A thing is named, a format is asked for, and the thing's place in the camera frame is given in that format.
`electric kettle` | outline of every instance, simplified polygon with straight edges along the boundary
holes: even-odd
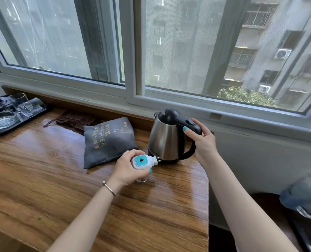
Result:
[[[186,135],[182,128],[187,126],[197,134],[202,135],[201,127],[191,119],[183,117],[175,109],[165,109],[154,112],[155,121],[149,139],[149,152],[165,161],[182,160],[195,152],[195,142],[185,152]]]

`black kettle base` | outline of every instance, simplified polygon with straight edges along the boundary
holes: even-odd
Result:
[[[147,153],[148,156],[154,156],[150,150],[148,150]],[[162,165],[162,164],[176,164],[179,161],[179,159],[175,159],[175,160],[161,160],[160,162],[158,162],[158,165]]]

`tray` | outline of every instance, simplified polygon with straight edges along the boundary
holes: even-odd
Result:
[[[49,110],[49,108],[46,106],[45,109],[41,110],[40,112],[38,112],[36,114],[33,114],[30,117],[27,117],[27,116],[15,111],[15,113],[18,117],[18,121],[13,126],[10,126],[10,127],[4,128],[4,129],[0,129],[0,135],[7,134],[8,132],[15,130],[16,128],[18,128],[18,127],[22,126],[23,124],[31,121],[32,119],[46,113],[48,110]]]

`kettle handle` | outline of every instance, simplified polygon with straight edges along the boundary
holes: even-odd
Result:
[[[178,129],[178,149],[179,149],[179,159],[183,160],[183,159],[187,159],[189,157],[191,157],[196,149],[196,145],[195,145],[195,141],[192,141],[192,145],[190,147],[190,149],[185,152],[185,141],[186,141],[186,135],[183,132],[182,128],[184,126],[187,126],[189,129],[191,129],[192,131],[194,131],[195,133],[202,135],[202,129],[201,127],[194,123],[191,120],[187,120],[186,118],[184,118],[183,116],[179,116],[177,117],[177,129]]]

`ashtray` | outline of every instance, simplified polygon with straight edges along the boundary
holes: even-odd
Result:
[[[18,117],[13,111],[0,112],[0,129],[8,128],[18,121]]]

